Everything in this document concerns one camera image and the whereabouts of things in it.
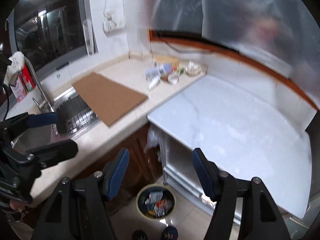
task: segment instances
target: faucet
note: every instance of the faucet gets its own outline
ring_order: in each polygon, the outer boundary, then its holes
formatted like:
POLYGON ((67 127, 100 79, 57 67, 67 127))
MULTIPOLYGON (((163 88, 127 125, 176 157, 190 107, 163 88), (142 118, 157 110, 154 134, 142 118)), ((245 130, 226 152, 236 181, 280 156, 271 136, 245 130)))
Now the faucet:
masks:
POLYGON ((53 101, 47 95, 47 93, 44 91, 44 89, 41 85, 41 82, 39 81, 39 79, 36 75, 35 69, 33 68, 30 60, 27 57, 24 57, 24 62, 29 67, 29 70, 31 72, 31 76, 32 76, 34 82, 36 83, 36 86, 38 87, 40 94, 41 94, 41 98, 42 98, 42 102, 40 104, 36 101, 35 98, 32 98, 33 101, 36 103, 36 105, 38 106, 38 108, 41 112, 54 112, 53 101))

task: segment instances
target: hand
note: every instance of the hand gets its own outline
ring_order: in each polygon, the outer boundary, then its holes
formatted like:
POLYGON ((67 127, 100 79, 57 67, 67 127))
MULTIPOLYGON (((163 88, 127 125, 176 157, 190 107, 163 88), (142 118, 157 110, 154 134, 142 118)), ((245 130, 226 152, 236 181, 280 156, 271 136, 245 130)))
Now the hand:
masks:
POLYGON ((13 210, 19 210, 19 212, 21 213, 25 209, 26 205, 24 203, 19 202, 19 201, 10 199, 10 207, 13 210))

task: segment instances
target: stainless steel sink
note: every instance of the stainless steel sink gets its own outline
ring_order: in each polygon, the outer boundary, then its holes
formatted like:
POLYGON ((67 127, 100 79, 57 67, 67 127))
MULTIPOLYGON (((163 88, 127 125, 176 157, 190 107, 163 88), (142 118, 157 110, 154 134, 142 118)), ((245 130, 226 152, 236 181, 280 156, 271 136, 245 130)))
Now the stainless steel sink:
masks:
POLYGON ((12 141, 12 147, 24 154, 27 150, 68 138, 76 139, 99 121, 98 116, 72 87, 54 99, 58 122, 28 129, 12 141))
POLYGON ((99 120, 73 87, 55 98, 54 110, 58 115, 58 122, 53 125, 54 132, 57 135, 71 134, 73 139, 99 120))

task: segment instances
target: cutting board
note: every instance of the cutting board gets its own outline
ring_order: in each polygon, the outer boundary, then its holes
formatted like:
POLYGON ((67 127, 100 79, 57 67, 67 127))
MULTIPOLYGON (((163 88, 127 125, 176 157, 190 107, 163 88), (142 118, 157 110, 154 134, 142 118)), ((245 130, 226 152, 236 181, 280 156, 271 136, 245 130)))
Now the cutting board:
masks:
POLYGON ((147 95, 94 72, 73 87, 108 127, 148 99, 147 95))

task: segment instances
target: white countertop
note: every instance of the white countertop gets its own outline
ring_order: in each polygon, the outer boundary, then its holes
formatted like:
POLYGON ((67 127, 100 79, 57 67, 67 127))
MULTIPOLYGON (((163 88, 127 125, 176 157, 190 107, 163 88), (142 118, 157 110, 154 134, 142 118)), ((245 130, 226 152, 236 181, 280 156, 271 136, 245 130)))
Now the white countertop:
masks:
POLYGON ((260 177, 276 204, 302 218, 311 186, 311 148, 266 102, 205 76, 148 115, 189 149, 235 178, 260 177))
POLYGON ((43 170, 42 176, 36 179, 31 190, 31 195, 34 198, 31 206, 36 206, 46 199, 61 178, 64 176, 74 178, 82 170, 147 123, 147 114, 151 110, 204 75, 204 73, 197 77, 182 75, 177 85, 172 86, 161 82, 154 90, 149 91, 145 71, 150 67, 152 67, 151 59, 143 62, 129 59, 98 71, 98 73, 113 81, 147 94, 149 99, 112 126, 107 127, 100 121, 92 129, 77 138, 75 141, 78 144, 79 152, 76 157, 43 170))

